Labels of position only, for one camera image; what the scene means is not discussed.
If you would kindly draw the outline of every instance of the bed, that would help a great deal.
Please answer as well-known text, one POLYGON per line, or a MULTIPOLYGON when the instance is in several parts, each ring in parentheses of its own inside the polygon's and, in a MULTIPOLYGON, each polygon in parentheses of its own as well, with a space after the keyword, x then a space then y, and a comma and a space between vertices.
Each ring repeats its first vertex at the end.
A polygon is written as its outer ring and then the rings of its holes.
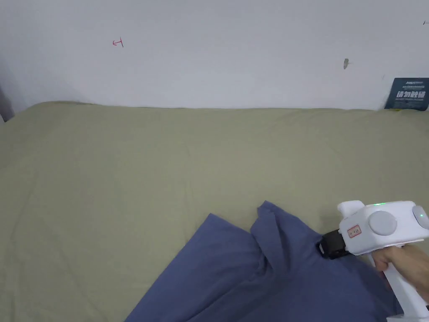
POLYGON ((429 209, 429 113, 35 105, 0 127, 0 317, 123 321, 209 213, 429 209))

